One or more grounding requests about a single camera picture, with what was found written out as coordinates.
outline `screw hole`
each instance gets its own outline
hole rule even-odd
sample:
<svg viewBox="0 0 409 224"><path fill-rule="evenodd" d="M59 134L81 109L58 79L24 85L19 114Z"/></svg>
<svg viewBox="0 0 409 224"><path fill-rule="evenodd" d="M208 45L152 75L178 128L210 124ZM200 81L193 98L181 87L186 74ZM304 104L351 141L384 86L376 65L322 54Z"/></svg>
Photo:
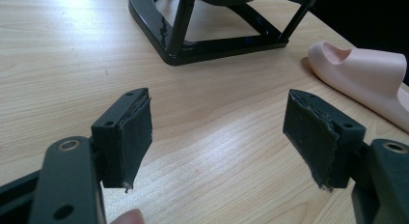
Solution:
<svg viewBox="0 0 409 224"><path fill-rule="evenodd" d="M74 212L74 207L72 205L65 205L58 208L54 212L54 219L55 220L63 220L69 217Z"/></svg>
<svg viewBox="0 0 409 224"><path fill-rule="evenodd" d="M79 140L68 140L58 146L60 151L69 151L73 150L79 146Z"/></svg>
<svg viewBox="0 0 409 224"><path fill-rule="evenodd" d="M392 151L397 154L407 154L408 153L408 150L405 147L400 146L395 143L384 143L383 146L389 151Z"/></svg>
<svg viewBox="0 0 409 224"><path fill-rule="evenodd" d="M111 126L114 122L112 121L107 121L105 123L103 123L104 126Z"/></svg>

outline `fingertip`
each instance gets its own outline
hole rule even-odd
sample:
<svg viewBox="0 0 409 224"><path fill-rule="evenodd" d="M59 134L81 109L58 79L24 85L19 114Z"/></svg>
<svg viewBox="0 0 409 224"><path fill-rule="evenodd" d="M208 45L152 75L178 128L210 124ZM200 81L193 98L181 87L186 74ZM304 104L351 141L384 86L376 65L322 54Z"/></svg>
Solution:
<svg viewBox="0 0 409 224"><path fill-rule="evenodd" d="M138 209L130 210L119 216L111 224L145 224L144 215Z"/></svg>

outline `human hand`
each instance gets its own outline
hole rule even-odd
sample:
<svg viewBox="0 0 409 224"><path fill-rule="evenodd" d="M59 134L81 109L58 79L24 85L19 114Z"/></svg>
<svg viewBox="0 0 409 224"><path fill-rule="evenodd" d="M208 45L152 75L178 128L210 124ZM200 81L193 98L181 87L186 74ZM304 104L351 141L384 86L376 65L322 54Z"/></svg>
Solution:
<svg viewBox="0 0 409 224"><path fill-rule="evenodd" d="M111 224L145 224L144 215L140 210L130 210L119 216Z"/></svg>

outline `wood grain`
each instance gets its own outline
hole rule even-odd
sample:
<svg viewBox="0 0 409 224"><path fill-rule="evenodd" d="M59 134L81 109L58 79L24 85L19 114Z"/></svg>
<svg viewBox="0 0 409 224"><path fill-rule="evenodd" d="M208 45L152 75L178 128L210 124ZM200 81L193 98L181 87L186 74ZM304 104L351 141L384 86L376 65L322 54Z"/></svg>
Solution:
<svg viewBox="0 0 409 224"><path fill-rule="evenodd" d="M251 5L281 30L298 8ZM173 20L177 0L157 6ZM187 37L252 33L229 10L198 2ZM353 183L318 189L282 133L288 90L331 102L368 128L367 143L409 136L313 74L307 49L321 40L352 46L308 14L286 48L171 67L127 0L0 0L0 184L40 169L50 144L90 136L120 95L149 87L153 144L134 190L104 189L109 221L138 208L147 223L353 223Z"/></svg>

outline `black metal frame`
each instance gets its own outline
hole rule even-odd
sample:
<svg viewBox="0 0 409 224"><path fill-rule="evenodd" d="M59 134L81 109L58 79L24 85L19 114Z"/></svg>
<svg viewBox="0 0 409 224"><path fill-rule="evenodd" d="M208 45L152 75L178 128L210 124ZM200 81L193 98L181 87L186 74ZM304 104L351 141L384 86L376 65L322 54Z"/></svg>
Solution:
<svg viewBox="0 0 409 224"><path fill-rule="evenodd" d="M295 28L315 2L303 0L305 2L283 33L249 5L229 6L255 28L259 35L189 42L185 36L195 0L179 0L174 26L156 9L155 1L157 0L129 0L128 8L160 57L171 66L285 47Z"/></svg>

